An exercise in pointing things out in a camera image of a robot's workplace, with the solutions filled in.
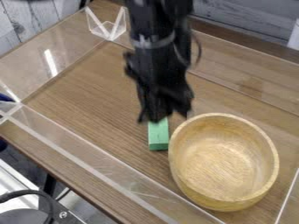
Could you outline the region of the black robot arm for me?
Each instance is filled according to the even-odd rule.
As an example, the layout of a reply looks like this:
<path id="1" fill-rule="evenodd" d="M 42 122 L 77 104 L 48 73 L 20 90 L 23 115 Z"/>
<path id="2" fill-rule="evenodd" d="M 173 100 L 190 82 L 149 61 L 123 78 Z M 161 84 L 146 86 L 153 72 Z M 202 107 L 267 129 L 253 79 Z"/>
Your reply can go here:
<path id="1" fill-rule="evenodd" d="M 134 50 L 125 53 L 126 75 L 135 81 L 138 121 L 157 123 L 173 113 L 186 116 L 194 93 L 186 79 L 193 63 L 193 0 L 125 0 Z"/>

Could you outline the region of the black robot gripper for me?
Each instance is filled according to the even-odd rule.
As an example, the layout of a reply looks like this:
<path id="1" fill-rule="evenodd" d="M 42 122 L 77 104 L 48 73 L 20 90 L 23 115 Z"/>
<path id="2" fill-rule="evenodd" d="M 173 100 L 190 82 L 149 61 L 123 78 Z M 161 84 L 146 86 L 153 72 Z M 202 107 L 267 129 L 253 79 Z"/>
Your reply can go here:
<path id="1" fill-rule="evenodd" d="M 193 89 L 186 80 L 191 42 L 175 42 L 154 50 L 125 53 L 126 75 L 135 81 L 142 111 L 141 123 L 161 122 L 174 112 L 183 117 L 193 109 Z"/>

